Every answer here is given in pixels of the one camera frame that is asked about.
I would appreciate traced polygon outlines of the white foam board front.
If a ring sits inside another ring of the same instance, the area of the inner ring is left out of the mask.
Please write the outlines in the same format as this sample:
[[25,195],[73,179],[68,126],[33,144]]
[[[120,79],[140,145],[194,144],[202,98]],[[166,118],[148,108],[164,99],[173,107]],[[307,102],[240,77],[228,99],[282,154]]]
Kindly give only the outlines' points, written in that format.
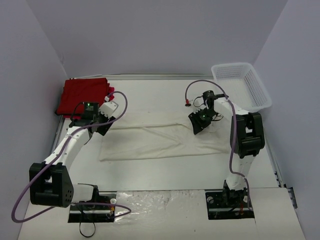
[[56,208],[24,223],[21,240],[302,240],[304,234],[284,188],[256,188],[254,219],[209,220],[205,192],[119,192],[118,218],[109,223],[68,223]]

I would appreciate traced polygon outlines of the white plastic basket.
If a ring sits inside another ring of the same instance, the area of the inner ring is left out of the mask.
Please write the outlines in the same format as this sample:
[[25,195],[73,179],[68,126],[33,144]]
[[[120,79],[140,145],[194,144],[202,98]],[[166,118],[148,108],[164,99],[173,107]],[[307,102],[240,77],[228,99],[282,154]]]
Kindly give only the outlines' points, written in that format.
[[242,109],[258,112],[272,106],[267,89],[250,63],[217,64],[211,72],[213,81]]

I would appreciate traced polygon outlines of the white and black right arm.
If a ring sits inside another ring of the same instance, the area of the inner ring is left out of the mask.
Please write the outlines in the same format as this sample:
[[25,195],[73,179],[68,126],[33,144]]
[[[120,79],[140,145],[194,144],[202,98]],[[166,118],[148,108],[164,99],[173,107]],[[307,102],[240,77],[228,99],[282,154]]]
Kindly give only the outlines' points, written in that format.
[[224,94],[214,94],[212,90],[204,92],[201,97],[205,108],[188,115],[195,135],[207,128],[218,115],[230,121],[229,175],[223,183],[222,202],[229,207],[244,198],[248,202],[250,190],[246,175],[255,157],[265,147],[262,116],[242,109]]

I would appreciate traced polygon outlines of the white t-shirt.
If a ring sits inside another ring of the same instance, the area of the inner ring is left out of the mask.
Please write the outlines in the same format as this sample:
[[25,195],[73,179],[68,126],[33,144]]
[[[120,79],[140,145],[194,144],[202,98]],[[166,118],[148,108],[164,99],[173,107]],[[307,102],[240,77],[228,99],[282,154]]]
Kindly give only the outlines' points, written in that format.
[[102,138],[98,159],[150,160],[224,154],[230,150],[224,122],[213,122],[194,134],[183,112],[134,112],[112,124]]

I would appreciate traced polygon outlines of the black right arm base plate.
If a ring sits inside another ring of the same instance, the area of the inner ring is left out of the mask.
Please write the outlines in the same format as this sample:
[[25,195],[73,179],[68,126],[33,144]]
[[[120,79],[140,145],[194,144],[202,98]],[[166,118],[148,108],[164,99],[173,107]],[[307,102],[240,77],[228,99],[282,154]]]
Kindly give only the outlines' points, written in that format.
[[247,197],[238,198],[234,203],[225,202],[220,190],[205,191],[207,217],[215,220],[242,220],[254,219],[253,210],[248,208]]

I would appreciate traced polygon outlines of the dark red folded t-shirt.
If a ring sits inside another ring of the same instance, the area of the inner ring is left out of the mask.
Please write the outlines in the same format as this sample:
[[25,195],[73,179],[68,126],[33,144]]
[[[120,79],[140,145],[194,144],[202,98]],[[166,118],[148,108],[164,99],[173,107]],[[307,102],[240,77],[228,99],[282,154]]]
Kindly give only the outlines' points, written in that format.
[[82,95],[107,96],[108,86],[111,86],[105,77],[68,79],[64,83],[63,92],[60,97],[75,97]]

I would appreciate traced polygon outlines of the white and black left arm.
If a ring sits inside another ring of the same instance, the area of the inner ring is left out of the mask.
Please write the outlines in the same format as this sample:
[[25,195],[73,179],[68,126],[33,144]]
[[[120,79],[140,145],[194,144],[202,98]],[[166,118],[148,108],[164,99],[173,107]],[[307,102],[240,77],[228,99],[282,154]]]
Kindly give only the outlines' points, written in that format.
[[82,202],[89,209],[97,208],[101,197],[97,186],[72,182],[69,170],[81,148],[94,133],[105,135],[112,125],[113,113],[119,105],[114,101],[84,102],[84,112],[79,119],[71,118],[65,137],[53,153],[42,163],[29,168],[30,201],[34,205],[66,208]]

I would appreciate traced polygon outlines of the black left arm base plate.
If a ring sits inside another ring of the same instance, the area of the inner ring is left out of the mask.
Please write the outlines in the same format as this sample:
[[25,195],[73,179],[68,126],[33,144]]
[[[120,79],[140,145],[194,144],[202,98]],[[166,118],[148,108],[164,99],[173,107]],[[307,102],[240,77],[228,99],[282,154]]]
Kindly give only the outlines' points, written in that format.
[[[116,192],[99,192],[92,203],[115,204]],[[71,205],[68,223],[113,223],[115,221],[115,207],[104,205]]]

